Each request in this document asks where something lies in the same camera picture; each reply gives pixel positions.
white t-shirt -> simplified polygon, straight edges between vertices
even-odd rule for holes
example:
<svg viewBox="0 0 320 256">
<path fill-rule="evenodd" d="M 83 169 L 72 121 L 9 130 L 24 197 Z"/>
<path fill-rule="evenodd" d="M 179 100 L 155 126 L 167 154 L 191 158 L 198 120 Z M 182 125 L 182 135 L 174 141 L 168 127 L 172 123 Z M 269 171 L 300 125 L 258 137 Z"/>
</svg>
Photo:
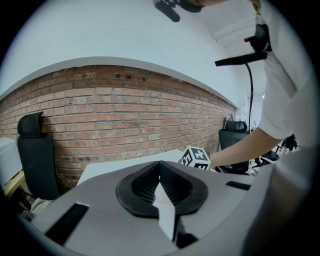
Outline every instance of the white t-shirt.
<svg viewBox="0 0 320 256">
<path fill-rule="evenodd" d="M 266 87 L 259 128 L 276 139 L 294 133 L 300 146 L 317 142 L 318 84 L 295 31 L 273 6 L 261 1 L 259 24 L 267 24 L 272 52 L 264 61 Z"/>
</svg>

chair headrest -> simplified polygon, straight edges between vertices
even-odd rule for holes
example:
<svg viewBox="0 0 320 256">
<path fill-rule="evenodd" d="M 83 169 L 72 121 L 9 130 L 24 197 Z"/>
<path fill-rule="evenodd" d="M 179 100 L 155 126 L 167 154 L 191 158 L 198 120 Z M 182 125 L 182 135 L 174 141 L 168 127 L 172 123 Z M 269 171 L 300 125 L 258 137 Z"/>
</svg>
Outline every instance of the chair headrest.
<svg viewBox="0 0 320 256">
<path fill-rule="evenodd" d="M 243 121 L 226 121 L 224 129 L 230 132 L 244 133 L 248 126 Z"/>
<path fill-rule="evenodd" d="M 18 122 L 18 133 L 22 137 L 40 137 L 42 135 L 41 133 L 41 120 L 40 117 L 43 114 L 43 111 L 33 114 L 27 114 Z"/>
</svg>

black cable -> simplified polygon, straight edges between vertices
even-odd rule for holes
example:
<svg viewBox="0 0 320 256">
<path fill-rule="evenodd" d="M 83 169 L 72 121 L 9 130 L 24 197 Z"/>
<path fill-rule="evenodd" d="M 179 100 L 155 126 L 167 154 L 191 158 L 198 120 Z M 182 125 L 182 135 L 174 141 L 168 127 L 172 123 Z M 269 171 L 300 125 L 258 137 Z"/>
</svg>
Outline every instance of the black cable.
<svg viewBox="0 0 320 256">
<path fill-rule="evenodd" d="M 248 63 L 245 63 L 246 68 L 249 71 L 250 75 L 250 83 L 251 83 L 251 96 L 250 96 L 250 109 L 249 109 L 249 134 L 250 134 L 250 119 L 251 119 L 251 108 L 252 108 L 252 101 L 254 99 L 254 82 L 252 80 L 252 74 L 251 74 L 251 69 L 248 65 Z"/>
</svg>

black office chair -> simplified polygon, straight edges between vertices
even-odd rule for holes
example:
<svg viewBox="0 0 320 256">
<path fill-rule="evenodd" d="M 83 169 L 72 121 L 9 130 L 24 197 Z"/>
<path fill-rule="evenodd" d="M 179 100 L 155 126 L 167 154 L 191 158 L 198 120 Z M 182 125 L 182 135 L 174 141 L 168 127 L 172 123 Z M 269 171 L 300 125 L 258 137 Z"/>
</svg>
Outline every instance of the black office chair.
<svg viewBox="0 0 320 256">
<path fill-rule="evenodd" d="M 35 198 L 54 200 L 60 196 L 54 162 L 54 144 L 41 132 L 43 112 L 23 116 L 17 126 L 18 151 L 26 184 Z"/>
<path fill-rule="evenodd" d="M 226 121 L 225 129 L 219 130 L 221 150 L 244 139 L 248 135 L 247 129 L 247 124 L 243 121 Z M 248 168 L 249 161 L 245 161 L 231 165 L 217 166 L 215 170 L 220 173 L 245 174 L 248 171 Z"/>
</svg>

person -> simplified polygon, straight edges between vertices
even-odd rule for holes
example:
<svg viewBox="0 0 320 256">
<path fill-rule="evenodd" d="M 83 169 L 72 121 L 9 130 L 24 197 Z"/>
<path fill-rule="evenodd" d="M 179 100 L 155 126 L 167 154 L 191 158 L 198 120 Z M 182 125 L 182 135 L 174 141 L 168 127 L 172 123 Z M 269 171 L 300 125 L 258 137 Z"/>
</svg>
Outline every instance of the person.
<svg viewBox="0 0 320 256">
<path fill-rule="evenodd" d="M 203 7 L 224 2 L 224 0 L 188 1 Z M 288 22 L 273 6 L 263 0 L 249 1 L 256 11 L 256 22 L 268 25 L 272 48 L 267 59 L 264 60 L 266 86 L 261 121 L 258 128 L 246 138 L 212 154 L 210 156 L 212 167 L 258 158 L 293 133 L 298 135 L 301 146 L 310 146 L 317 141 L 317 127 L 314 124 L 307 128 L 300 125 L 297 132 L 293 130 L 293 127 L 297 126 L 297 118 L 294 114 L 299 115 L 301 102 L 308 104 L 308 97 L 312 98 L 313 95 L 310 88 L 317 83 L 304 47 Z"/>
</svg>

